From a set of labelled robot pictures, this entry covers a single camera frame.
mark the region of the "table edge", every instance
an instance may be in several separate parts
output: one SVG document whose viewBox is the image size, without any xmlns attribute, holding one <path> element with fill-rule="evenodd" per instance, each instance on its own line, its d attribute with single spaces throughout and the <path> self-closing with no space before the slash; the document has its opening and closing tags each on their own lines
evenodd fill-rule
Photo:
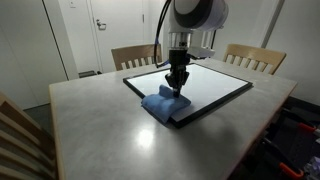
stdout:
<svg viewBox="0 0 320 180">
<path fill-rule="evenodd" d="M 247 155 L 248 151 L 250 150 L 250 148 L 254 145 L 255 141 L 261 136 L 261 134 L 263 133 L 263 131 L 270 125 L 272 118 L 276 115 L 277 111 L 282 107 L 282 105 L 285 103 L 285 101 L 288 99 L 288 97 L 290 96 L 290 94 L 294 91 L 294 89 L 297 87 L 297 83 L 295 83 L 295 85 L 293 86 L 293 88 L 291 89 L 291 91 L 289 91 L 282 99 L 282 102 L 279 103 L 278 107 L 275 108 L 275 112 L 272 113 L 272 115 L 270 115 L 270 117 L 268 118 L 268 120 L 266 121 L 266 123 L 263 125 L 263 127 L 261 129 L 258 129 L 255 135 L 255 139 L 252 139 L 249 143 L 249 145 L 243 149 L 242 153 L 243 156 L 239 159 L 237 159 L 235 161 L 235 163 L 233 164 L 232 167 L 230 167 L 230 169 L 226 170 L 223 173 L 223 179 L 228 179 L 229 176 L 232 174 L 233 170 L 239 165 L 239 163 L 242 161 L 242 159 Z"/>
<path fill-rule="evenodd" d="M 64 171 L 64 165 L 63 165 L 63 158 L 62 158 L 62 151 L 61 151 L 61 142 L 57 125 L 57 118 L 56 118 L 56 110 L 54 108 L 54 100 L 51 97 L 51 88 L 49 85 L 49 99 L 50 99 L 50 109 L 51 109 L 51 117 L 52 117 L 52 128 L 53 128 L 53 137 L 55 142 L 55 150 L 56 150 L 56 169 L 58 171 L 57 176 L 59 177 L 59 180 L 65 180 L 65 171 Z"/>
</svg>

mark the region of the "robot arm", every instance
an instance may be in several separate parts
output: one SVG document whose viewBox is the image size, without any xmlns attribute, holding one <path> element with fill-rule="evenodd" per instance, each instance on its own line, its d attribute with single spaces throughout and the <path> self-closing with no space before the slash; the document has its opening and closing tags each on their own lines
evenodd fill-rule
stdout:
<svg viewBox="0 0 320 180">
<path fill-rule="evenodd" d="M 197 52 L 197 48 L 190 48 L 193 30 L 209 31 L 221 28 L 228 16 L 228 6 L 224 0 L 167 0 L 165 4 L 167 9 L 171 1 L 169 19 L 169 63 L 171 68 L 165 78 L 169 86 L 173 88 L 174 97 L 179 97 L 180 90 L 189 76 L 186 65 L 189 64 L 190 57 L 197 57 L 194 54 Z"/>
</svg>

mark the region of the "white board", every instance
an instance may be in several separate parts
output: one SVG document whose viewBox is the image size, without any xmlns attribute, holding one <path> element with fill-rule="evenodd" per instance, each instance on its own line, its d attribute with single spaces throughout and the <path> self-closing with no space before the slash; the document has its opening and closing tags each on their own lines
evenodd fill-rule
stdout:
<svg viewBox="0 0 320 180">
<path fill-rule="evenodd" d="M 240 93 L 240 91 L 252 86 L 250 82 L 196 64 L 188 65 L 187 71 L 190 75 L 186 85 L 182 87 L 181 94 L 191 101 L 191 105 L 175 112 L 171 116 L 176 122 L 185 120 L 192 114 L 209 107 L 214 102 L 225 101 L 236 95 L 236 92 Z M 159 93 L 161 84 L 169 87 L 165 79 L 165 75 L 168 73 L 169 70 L 158 71 L 126 78 L 124 81 L 126 84 L 130 83 L 134 91 L 139 91 L 144 96 L 148 96 Z"/>
</svg>

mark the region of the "white door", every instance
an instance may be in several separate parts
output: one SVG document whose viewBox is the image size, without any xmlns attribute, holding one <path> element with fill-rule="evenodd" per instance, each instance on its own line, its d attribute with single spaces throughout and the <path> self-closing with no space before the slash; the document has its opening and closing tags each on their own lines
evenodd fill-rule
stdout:
<svg viewBox="0 0 320 180">
<path fill-rule="evenodd" d="M 115 71 L 111 49 L 144 42 L 143 0 L 91 0 L 91 8 L 101 70 Z"/>
<path fill-rule="evenodd" d="M 41 0 L 0 1 L 0 91 L 21 108 L 49 103 L 67 75 Z"/>
</svg>

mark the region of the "red object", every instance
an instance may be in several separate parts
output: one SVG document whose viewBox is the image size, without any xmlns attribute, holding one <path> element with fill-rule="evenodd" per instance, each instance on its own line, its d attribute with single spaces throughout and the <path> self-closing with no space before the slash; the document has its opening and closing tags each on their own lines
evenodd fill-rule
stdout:
<svg viewBox="0 0 320 180">
<path fill-rule="evenodd" d="M 315 127 L 311 127 L 311 126 L 308 126 L 308 125 L 303 124 L 303 123 L 299 123 L 299 128 L 304 129 L 304 130 L 309 131 L 309 132 L 312 132 L 312 133 L 316 130 Z"/>
<path fill-rule="evenodd" d="M 292 169 L 290 169 L 286 164 L 284 163 L 280 163 L 279 164 L 280 169 L 282 169 L 282 171 L 288 175 L 290 178 L 298 180 L 298 179 L 302 179 L 304 172 L 300 170 L 300 173 L 297 174 L 296 172 L 294 172 Z"/>
</svg>

